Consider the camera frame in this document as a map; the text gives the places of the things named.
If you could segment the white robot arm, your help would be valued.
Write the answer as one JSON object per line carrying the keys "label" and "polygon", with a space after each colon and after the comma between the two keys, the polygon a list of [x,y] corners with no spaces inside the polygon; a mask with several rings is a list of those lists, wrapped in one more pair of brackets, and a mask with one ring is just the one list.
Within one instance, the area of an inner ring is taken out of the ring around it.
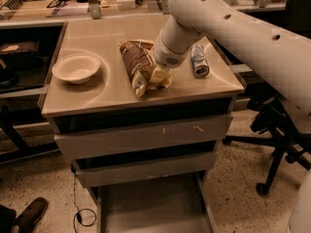
{"label": "white robot arm", "polygon": [[[284,126],[295,146],[310,150],[310,40],[232,9],[223,0],[168,0],[170,19],[155,41],[155,60],[183,60],[204,35],[217,40],[277,91],[265,108]],[[276,219],[249,210],[237,200],[216,216],[217,233],[310,233],[310,179],[305,178],[293,200],[294,209],[281,230]]]}

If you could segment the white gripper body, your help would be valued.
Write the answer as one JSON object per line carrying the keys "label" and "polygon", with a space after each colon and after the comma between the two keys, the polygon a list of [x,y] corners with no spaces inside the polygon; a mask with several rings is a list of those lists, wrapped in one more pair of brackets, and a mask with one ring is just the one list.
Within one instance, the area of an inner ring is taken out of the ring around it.
{"label": "white gripper body", "polygon": [[153,47],[155,62],[167,68],[179,67],[189,53],[189,44],[186,40],[165,36],[160,32]]}

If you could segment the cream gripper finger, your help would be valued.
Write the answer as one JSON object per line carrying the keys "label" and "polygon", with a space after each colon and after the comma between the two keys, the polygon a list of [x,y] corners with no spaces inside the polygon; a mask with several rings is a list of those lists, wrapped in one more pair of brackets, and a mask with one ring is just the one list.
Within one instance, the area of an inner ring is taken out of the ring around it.
{"label": "cream gripper finger", "polygon": [[172,84],[172,73],[168,68],[156,66],[148,82],[148,89],[167,88]]}

